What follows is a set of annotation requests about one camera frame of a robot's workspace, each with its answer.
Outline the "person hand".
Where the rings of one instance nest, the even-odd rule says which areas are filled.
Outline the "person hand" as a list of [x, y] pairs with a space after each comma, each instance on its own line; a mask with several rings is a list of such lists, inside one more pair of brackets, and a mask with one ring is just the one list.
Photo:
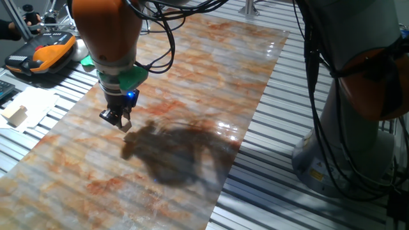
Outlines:
[[[40, 15], [35, 12], [26, 13], [23, 17], [23, 20], [27, 26], [37, 25], [41, 22]], [[13, 22], [7, 23], [7, 29], [13, 36], [21, 37], [19, 30], [17, 29], [16, 25]]]

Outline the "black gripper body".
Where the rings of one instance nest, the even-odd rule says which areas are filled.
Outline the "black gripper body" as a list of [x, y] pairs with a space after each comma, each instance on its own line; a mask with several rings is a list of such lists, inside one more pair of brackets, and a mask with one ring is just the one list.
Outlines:
[[129, 111], [132, 110], [133, 107], [137, 104], [137, 99], [139, 96], [139, 90], [135, 89], [133, 91], [129, 91], [124, 95], [118, 94], [113, 95], [112, 93], [104, 93], [105, 99], [107, 101], [107, 108], [111, 110], [119, 110], [119, 109], [128, 109]]

